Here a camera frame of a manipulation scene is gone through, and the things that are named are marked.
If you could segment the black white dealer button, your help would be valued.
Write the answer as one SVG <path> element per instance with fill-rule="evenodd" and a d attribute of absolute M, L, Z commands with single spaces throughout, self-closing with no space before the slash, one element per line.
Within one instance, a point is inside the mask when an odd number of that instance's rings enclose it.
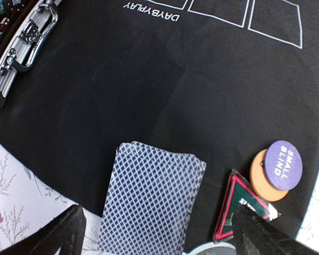
<path fill-rule="evenodd" d="M 187 255 L 236 255 L 236 249 L 232 244 L 226 242 L 214 243 L 208 242 L 192 249 Z"/>

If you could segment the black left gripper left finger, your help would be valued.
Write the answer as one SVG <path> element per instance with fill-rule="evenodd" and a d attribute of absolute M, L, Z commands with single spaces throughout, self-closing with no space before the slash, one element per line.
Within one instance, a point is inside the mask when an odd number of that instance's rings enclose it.
<path fill-rule="evenodd" d="M 71 205 L 43 228 L 0 254 L 81 254 L 86 223 L 83 208 Z"/>

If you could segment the purple small blind button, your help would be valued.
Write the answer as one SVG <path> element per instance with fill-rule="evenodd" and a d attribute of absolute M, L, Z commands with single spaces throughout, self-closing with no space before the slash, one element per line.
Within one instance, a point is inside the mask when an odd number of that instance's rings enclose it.
<path fill-rule="evenodd" d="M 264 158 L 264 170 L 266 178 L 276 189 L 294 189 L 303 174 L 303 162 L 299 151 L 284 140 L 272 143 Z"/>

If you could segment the orange big blind button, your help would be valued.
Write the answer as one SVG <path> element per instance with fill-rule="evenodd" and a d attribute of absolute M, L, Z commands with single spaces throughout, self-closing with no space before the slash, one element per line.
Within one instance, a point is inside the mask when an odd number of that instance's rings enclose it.
<path fill-rule="evenodd" d="M 267 202 L 276 202 L 287 196 L 289 191 L 275 188 L 266 178 L 264 159 L 267 149 L 260 151 L 251 162 L 249 176 L 250 183 L 255 193 Z"/>

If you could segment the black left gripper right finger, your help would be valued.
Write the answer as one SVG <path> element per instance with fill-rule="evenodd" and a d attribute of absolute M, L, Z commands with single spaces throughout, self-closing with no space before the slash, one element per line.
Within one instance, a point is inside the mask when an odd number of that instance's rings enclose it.
<path fill-rule="evenodd" d="M 290 238 L 244 205 L 236 208 L 232 229 L 237 254 L 318 254 L 317 251 Z"/>

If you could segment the blue playing card deck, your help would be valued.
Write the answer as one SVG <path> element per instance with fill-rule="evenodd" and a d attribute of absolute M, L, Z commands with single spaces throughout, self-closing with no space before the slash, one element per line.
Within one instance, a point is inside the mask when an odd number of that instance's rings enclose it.
<path fill-rule="evenodd" d="M 98 249 L 110 254 L 182 254 L 206 164 L 193 154 L 141 142 L 116 150 Z"/>

